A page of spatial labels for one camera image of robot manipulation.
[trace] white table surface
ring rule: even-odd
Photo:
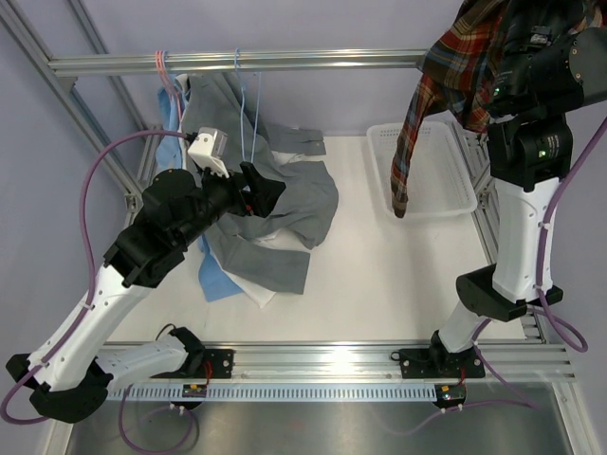
[[[202,254],[193,245],[109,340],[148,341],[169,322],[206,342],[428,339],[458,301],[455,279],[487,265],[471,216],[388,219],[370,183],[366,139],[325,143],[340,204],[325,242],[311,251],[303,295],[277,294],[263,310],[244,294],[208,303],[197,278]],[[515,320],[490,324],[483,337],[522,339],[524,332]]]

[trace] plaid shirt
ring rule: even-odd
[[[485,131],[489,114],[483,108],[502,58],[506,37],[501,24],[507,0],[465,0],[455,23],[428,51],[420,65],[423,73],[409,105],[392,163],[392,206],[402,218],[407,209],[407,176],[414,145],[424,117],[447,109],[464,128]],[[572,32],[601,27],[599,7]]]

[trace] white plastic bin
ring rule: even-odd
[[[400,123],[372,126],[367,140],[375,164],[377,187],[386,215],[397,220],[392,210],[390,174],[396,151]],[[450,126],[440,121],[425,121],[415,143],[407,185],[409,204],[405,220],[423,220],[471,213],[476,196],[462,151]]]

